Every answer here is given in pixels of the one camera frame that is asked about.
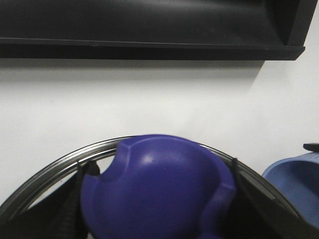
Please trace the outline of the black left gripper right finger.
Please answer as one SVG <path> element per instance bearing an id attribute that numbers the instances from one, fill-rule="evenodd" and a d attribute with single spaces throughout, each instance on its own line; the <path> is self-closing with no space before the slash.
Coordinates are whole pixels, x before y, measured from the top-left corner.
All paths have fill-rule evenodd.
<path id="1" fill-rule="evenodd" d="M 319 230 L 284 209 L 241 175 L 234 158 L 231 172 L 237 193 L 225 220 L 227 239 L 317 239 Z"/>

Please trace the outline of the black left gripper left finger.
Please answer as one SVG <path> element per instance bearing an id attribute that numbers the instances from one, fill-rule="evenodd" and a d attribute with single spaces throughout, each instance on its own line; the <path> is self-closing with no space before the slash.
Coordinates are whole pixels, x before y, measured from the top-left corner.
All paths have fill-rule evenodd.
<path id="1" fill-rule="evenodd" d="M 90 161 L 32 208 L 0 226 L 2 239 L 86 239 L 89 230 L 80 207 L 81 185 L 85 174 L 99 175 L 100 168 Z"/>

